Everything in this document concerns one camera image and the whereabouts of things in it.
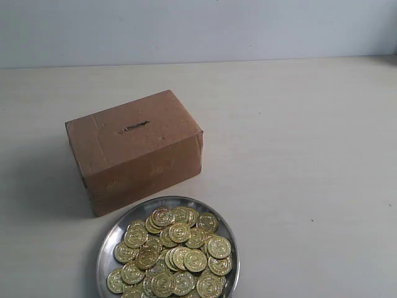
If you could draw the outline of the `brown cardboard slotted box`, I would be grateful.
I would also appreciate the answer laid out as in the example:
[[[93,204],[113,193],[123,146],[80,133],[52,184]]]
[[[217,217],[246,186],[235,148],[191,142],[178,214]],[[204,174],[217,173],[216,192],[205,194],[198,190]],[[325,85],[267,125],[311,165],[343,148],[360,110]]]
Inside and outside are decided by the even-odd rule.
[[[202,170],[203,130],[171,90],[67,121],[65,129],[97,217]]]

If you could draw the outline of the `gold coin top middle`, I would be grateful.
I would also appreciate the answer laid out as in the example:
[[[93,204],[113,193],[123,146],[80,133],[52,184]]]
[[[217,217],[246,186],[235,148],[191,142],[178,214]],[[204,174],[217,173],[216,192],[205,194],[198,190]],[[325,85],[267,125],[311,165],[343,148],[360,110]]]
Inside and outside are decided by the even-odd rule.
[[[182,222],[187,224],[189,227],[193,227],[199,217],[199,213],[191,208],[185,206],[177,206],[172,209],[174,217],[174,223]]]

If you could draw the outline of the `gold coin top right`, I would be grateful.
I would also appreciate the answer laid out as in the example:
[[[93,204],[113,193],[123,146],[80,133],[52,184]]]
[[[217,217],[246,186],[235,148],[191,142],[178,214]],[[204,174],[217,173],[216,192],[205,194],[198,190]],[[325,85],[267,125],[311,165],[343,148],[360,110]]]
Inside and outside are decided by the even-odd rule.
[[[204,212],[199,215],[196,227],[209,233],[215,233],[218,230],[218,218],[211,212]]]

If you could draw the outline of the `gold coin top left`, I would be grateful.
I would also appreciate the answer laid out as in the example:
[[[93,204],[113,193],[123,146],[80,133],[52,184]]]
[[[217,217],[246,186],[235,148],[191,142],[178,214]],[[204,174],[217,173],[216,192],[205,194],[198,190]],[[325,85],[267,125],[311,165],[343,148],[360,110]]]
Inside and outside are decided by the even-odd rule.
[[[151,214],[153,223],[158,227],[167,227],[174,223],[174,214],[167,207],[158,207]]]

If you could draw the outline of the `gold coin centre raised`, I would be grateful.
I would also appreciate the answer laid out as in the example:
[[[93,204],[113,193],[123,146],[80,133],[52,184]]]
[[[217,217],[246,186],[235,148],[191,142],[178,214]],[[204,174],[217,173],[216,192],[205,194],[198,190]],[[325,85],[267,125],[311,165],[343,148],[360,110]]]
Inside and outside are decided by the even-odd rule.
[[[178,222],[170,226],[169,238],[176,243],[186,242],[190,238],[190,227],[183,222]]]

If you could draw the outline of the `gold coin right edge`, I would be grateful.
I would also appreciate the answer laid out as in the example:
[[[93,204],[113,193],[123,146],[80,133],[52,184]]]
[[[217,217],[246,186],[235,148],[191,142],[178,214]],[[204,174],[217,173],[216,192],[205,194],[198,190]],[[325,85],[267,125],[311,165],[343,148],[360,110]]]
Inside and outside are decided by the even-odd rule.
[[[231,254],[231,243],[227,238],[216,236],[208,241],[208,252],[216,259],[226,258]]]

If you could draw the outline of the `round steel plate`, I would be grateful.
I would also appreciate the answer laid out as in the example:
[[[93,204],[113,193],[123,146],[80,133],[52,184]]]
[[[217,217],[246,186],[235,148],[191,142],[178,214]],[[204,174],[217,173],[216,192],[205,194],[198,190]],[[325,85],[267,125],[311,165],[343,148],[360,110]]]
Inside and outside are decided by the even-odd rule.
[[[196,199],[183,196],[163,196],[134,203],[132,207],[116,221],[104,238],[97,256],[96,286],[99,297],[120,297],[119,294],[113,294],[109,291],[106,280],[112,270],[121,267],[121,264],[114,257],[114,247],[124,236],[127,225],[135,219],[143,220],[157,207],[177,207],[179,205],[192,207],[199,212],[212,212],[217,216],[220,222],[218,234],[230,241],[231,258],[233,261],[233,268],[226,276],[226,285],[221,296],[236,297],[235,290],[239,281],[241,265],[236,237],[231,227],[214,208]]]

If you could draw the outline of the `gold coin left upper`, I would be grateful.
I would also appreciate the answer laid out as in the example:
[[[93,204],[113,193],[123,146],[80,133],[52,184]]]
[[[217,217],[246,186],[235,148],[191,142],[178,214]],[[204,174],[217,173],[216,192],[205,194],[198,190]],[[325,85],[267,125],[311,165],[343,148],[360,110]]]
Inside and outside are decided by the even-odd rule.
[[[148,238],[148,232],[142,226],[133,227],[126,231],[124,235],[124,242],[129,248],[139,248]]]

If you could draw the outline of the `gold coin centre lower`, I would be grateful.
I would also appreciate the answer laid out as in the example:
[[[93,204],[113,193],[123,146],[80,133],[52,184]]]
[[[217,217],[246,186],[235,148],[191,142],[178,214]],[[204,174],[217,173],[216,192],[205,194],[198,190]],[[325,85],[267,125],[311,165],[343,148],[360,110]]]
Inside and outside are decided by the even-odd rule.
[[[189,250],[184,256],[184,266],[190,272],[202,272],[207,267],[207,264],[207,256],[201,250]]]

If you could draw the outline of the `gold coin lower right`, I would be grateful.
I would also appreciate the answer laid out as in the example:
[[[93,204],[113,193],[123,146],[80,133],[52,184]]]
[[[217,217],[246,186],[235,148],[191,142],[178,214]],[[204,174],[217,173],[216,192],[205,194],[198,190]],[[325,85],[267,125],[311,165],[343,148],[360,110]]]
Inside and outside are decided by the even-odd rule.
[[[208,259],[208,267],[214,275],[225,276],[232,270],[233,261],[231,256],[223,259],[216,259],[211,256]]]

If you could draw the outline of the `gold coin dark centre left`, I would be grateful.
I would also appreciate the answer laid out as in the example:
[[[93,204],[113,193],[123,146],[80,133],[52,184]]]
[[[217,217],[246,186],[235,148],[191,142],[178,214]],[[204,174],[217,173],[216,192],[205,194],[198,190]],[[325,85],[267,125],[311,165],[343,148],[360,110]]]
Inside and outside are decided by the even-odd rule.
[[[158,261],[159,252],[154,248],[143,248],[135,258],[135,265],[141,270],[152,268]]]

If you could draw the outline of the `gold coin far left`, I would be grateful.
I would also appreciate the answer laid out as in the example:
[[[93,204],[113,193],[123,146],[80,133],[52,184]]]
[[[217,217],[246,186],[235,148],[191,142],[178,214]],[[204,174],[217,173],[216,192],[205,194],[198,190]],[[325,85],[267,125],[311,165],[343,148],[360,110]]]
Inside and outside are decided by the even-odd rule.
[[[120,242],[114,248],[114,257],[119,263],[125,264],[133,261],[139,251],[139,248],[130,248],[125,242]]]

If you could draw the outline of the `gold coin bottom centre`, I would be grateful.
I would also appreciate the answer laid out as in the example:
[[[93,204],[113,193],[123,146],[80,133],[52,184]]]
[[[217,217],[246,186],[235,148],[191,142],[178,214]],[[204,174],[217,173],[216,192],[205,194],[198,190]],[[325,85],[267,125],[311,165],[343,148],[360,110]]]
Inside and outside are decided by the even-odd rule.
[[[173,274],[175,280],[174,294],[177,296],[185,296],[189,294],[196,285],[194,276],[187,272],[176,272]]]

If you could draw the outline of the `gold coin bottom right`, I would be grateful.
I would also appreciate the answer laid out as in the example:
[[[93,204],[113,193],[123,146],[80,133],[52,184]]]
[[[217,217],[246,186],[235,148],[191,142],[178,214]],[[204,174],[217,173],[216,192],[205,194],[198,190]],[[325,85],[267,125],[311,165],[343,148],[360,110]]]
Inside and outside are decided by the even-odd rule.
[[[213,274],[206,274],[198,278],[196,290],[202,298],[220,297],[222,289],[221,279]]]

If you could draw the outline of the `gold coin bottom left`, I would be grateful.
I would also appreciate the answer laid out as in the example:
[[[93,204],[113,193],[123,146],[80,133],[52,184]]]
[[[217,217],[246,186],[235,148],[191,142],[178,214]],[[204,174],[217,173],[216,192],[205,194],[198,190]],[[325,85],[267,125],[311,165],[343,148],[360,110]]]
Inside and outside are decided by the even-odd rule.
[[[125,285],[122,279],[122,269],[117,268],[109,273],[107,276],[107,288],[113,294],[122,294]]]

